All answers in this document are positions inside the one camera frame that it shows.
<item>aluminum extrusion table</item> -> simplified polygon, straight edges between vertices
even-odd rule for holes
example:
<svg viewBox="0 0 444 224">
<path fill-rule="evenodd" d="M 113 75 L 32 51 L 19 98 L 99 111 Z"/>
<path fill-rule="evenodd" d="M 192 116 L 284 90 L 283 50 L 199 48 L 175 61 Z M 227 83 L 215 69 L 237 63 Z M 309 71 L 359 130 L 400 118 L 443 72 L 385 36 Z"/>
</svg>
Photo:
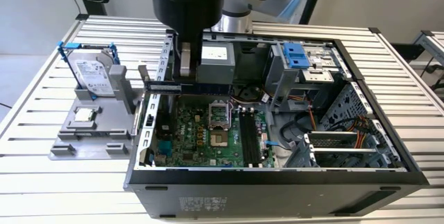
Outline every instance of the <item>aluminum extrusion table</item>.
<svg viewBox="0 0 444 224">
<path fill-rule="evenodd" d="M 153 76 L 165 26 L 156 20 L 91 16 L 76 20 L 65 42 L 119 46 L 133 87 L 137 65 Z M 253 23 L 256 34 L 337 38 L 365 77 L 431 187 L 356 218 L 201 219 L 236 223 L 444 223 L 444 105 L 379 33 L 367 28 Z M 55 51 L 0 124 L 0 223 L 148 223 L 133 193 L 124 192 L 128 160 L 47 158 L 71 108 L 76 81 Z"/>
</svg>

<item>gray floor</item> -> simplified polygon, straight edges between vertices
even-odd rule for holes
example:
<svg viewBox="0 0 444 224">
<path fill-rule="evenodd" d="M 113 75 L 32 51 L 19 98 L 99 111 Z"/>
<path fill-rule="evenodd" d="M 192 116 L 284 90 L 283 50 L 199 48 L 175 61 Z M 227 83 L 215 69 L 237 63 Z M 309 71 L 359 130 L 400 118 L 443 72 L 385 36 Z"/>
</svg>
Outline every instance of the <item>gray floor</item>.
<svg viewBox="0 0 444 224">
<path fill-rule="evenodd" d="M 48 56 L 0 54 L 0 103 L 13 106 Z M 0 122 L 8 111 L 0 106 Z"/>
</svg>

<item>power cable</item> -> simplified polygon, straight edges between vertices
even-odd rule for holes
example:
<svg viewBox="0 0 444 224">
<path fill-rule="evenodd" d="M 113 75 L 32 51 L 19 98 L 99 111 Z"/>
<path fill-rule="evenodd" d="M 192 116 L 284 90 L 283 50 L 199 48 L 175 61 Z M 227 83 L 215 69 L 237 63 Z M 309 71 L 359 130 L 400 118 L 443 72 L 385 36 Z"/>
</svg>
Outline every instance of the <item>power cable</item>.
<svg viewBox="0 0 444 224">
<path fill-rule="evenodd" d="M 77 6 L 77 9 L 79 9 L 79 14 L 81 14 L 81 10 L 80 10 L 80 6 L 79 6 L 79 3 L 77 3 L 77 0 L 75 0 L 75 3 L 76 3 L 76 6 Z"/>
</svg>

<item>white wall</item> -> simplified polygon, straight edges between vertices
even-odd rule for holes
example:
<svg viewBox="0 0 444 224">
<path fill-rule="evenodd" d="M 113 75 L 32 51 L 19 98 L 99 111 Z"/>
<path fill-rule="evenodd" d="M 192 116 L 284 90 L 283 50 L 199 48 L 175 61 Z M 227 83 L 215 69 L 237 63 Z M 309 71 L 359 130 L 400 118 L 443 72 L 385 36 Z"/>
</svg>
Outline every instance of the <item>white wall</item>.
<svg viewBox="0 0 444 224">
<path fill-rule="evenodd" d="M 0 54 L 48 55 L 79 14 L 73 0 L 0 0 L 0 10 Z"/>
<path fill-rule="evenodd" d="M 319 0 L 311 24 L 377 27 L 391 42 L 444 31 L 444 0 Z"/>
</svg>

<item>green circuit board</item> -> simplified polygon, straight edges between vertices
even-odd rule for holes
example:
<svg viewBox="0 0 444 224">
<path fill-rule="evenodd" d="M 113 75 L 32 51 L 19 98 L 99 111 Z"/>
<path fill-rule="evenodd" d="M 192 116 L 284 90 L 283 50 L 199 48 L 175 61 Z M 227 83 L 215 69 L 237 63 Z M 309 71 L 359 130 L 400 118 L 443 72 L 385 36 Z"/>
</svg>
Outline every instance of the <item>green circuit board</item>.
<svg viewBox="0 0 444 224">
<path fill-rule="evenodd" d="M 217 113 L 217 121 L 224 119 L 223 108 Z M 245 167 L 243 159 L 243 143 L 239 130 L 237 110 L 231 112 L 231 128 L 228 131 L 209 130 L 208 105 L 201 107 L 184 107 L 177 111 L 176 134 L 172 140 L 171 156 L 156 159 L 157 166 L 167 167 Z M 257 125 L 257 145 L 260 147 L 261 133 L 267 133 L 265 115 L 259 112 L 255 115 Z M 224 146 L 213 146 L 220 139 L 225 140 Z M 273 167 L 273 160 L 269 150 L 269 157 L 263 161 L 263 167 Z"/>
</svg>

